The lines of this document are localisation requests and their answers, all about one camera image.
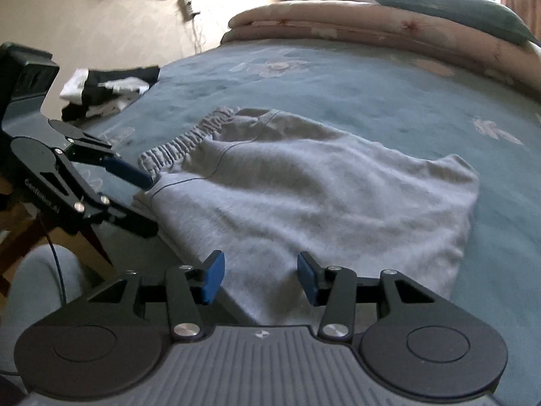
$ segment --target pants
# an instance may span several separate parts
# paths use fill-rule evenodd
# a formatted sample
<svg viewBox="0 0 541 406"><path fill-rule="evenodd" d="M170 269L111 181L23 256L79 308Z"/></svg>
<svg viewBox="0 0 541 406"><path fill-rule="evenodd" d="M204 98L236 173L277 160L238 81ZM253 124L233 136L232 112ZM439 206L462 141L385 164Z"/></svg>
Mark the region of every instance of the pants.
<svg viewBox="0 0 541 406"><path fill-rule="evenodd" d="M55 251L62 270L66 298L70 302L98 285L102 279L61 246ZM39 246L21 262L15 273L0 326L0 370L17 372L13 359L15 343L30 325L61 306L61 288L55 259L49 245ZM24 390L19 377L6 377Z"/></svg>

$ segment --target pink blanket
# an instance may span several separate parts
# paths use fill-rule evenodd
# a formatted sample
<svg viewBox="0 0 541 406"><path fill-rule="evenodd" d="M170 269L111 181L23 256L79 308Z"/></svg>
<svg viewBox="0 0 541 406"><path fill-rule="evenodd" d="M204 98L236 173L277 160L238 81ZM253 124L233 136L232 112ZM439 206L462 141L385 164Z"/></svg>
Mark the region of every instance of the pink blanket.
<svg viewBox="0 0 541 406"><path fill-rule="evenodd" d="M541 99L541 48L517 46L444 18L355 1L283 1L229 21L222 44L264 38L319 38L421 53Z"/></svg>

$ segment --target bed sheet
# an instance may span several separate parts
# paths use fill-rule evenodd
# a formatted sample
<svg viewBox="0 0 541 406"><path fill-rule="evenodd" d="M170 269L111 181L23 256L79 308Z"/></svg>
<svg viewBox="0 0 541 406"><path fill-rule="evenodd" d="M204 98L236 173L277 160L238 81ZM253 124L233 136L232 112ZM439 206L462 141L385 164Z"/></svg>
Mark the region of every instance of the bed sheet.
<svg viewBox="0 0 541 406"><path fill-rule="evenodd" d="M508 368L497 391L503 404L533 406L541 399L537 102L415 53L314 39L259 40L165 66L135 104L85 128L135 163L144 150L173 139L219 105L290 111L414 157L458 154L473 165L480 196L452 300L494 326L508 344ZM132 202L135 188L99 168L82 169L96 189ZM178 261L158 238L140 240L105 224L98 231L119 269L160 269ZM220 297L241 317L238 307L227 306L227 295Z"/></svg>

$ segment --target silver bolt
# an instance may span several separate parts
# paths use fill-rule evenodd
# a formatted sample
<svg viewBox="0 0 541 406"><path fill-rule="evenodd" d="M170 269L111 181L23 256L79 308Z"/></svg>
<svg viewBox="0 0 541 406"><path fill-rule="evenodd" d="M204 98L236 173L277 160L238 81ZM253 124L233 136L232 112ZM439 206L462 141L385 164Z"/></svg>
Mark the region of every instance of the silver bolt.
<svg viewBox="0 0 541 406"><path fill-rule="evenodd" d="M328 324L323 327L323 334L329 337L344 337L349 333L349 328L342 324Z"/></svg>
<svg viewBox="0 0 541 406"><path fill-rule="evenodd" d="M85 205L83 203L80 203L79 201L77 201L77 203L75 203L73 207L77 212L83 213L85 211Z"/></svg>
<svg viewBox="0 0 541 406"><path fill-rule="evenodd" d="M194 337L201 332L201 329L196 324L178 324L173 331L180 337Z"/></svg>

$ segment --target green pillow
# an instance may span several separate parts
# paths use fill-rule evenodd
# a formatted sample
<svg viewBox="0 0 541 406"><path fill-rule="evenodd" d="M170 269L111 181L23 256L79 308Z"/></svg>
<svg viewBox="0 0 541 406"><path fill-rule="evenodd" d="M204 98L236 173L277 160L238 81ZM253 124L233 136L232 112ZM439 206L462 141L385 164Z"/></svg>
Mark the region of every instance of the green pillow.
<svg viewBox="0 0 541 406"><path fill-rule="evenodd" d="M376 0L384 6L397 7L446 18L473 27L513 44L531 41L539 44L524 21L511 9L492 0Z"/></svg>

